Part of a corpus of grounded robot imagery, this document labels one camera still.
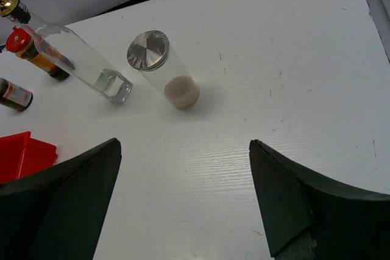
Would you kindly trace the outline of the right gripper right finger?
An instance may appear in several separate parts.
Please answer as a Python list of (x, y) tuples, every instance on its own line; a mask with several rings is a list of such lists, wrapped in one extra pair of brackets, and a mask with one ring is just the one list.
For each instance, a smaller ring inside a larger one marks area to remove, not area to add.
[(389, 195), (326, 177), (259, 140), (249, 159), (272, 258), (389, 258)]

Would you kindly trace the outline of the clear glass oil bottle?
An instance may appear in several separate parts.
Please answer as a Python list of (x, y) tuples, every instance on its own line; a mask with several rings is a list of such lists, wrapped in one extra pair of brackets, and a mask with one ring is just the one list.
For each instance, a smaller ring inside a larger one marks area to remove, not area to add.
[(28, 33), (37, 51), (110, 102), (123, 104), (132, 83), (71, 29), (43, 20), (21, 2), (1, 0), (1, 17)]

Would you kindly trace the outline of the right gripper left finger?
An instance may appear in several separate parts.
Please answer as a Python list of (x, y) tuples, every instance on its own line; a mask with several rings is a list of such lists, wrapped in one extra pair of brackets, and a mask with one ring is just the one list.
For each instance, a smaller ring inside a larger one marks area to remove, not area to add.
[(93, 259), (121, 164), (108, 141), (1, 185), (1, 259)]

